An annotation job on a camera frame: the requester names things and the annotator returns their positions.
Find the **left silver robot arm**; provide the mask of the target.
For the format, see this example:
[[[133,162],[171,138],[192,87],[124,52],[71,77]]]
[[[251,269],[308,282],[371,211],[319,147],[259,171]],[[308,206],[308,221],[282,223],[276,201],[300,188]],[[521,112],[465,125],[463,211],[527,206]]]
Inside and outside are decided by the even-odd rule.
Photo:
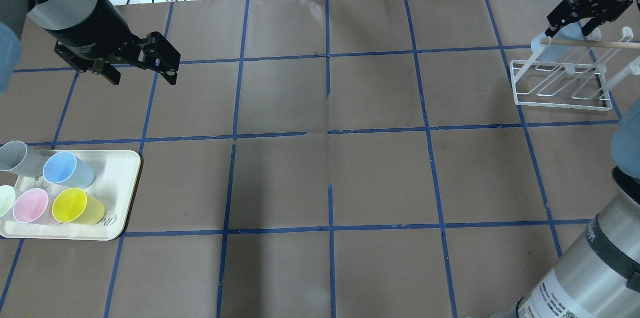
[[[136,36],[110,0],[0,1],[2,93],[21,59],[26,20],[54,37],[55,54],[79,73],[90,71],[117,85],[121,73],[115,65],[128,64],[152,70],[171,85],[178,80],[180,52],[157,31]]]

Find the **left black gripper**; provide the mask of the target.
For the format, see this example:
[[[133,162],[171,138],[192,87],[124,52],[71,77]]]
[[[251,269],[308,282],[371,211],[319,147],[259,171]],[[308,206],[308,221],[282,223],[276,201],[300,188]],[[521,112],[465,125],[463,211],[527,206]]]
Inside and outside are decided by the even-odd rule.
[[[121,73],[109,62],[126,63],[141,69],[151,69],[161,75],[168,84],[176,84],[181,54],[157,31],[141,38],[128,34],[124,39],[80,43],[78,38],[54,35],[54,52],[76,71],[91,68],[94,75],[101,75],[110,84],[119,85]]]

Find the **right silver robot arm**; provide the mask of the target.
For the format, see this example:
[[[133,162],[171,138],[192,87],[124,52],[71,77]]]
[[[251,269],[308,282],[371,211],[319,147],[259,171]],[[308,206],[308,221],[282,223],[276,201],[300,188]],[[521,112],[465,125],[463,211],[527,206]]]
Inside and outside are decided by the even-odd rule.
[[[542,0],[534,0],[544,7]],[[142,153],[128,231],[83,318],[454,318],[625,283],[571,220],[611,196],[612,113],[517,108],[516,0],[232,0],[126,9],[177,86],[76,79],[109,149]]]

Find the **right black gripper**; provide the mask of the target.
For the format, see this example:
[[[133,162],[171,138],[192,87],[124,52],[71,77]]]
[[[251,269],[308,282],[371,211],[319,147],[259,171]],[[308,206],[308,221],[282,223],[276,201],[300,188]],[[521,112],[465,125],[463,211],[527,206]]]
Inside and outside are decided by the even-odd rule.
[[[626,11],[635,0],[562,0],[546,17],[547,37],[554,37],[563,27],[588,18],[582,26],[583,36],[589,36],[597,27],[613,22]]]

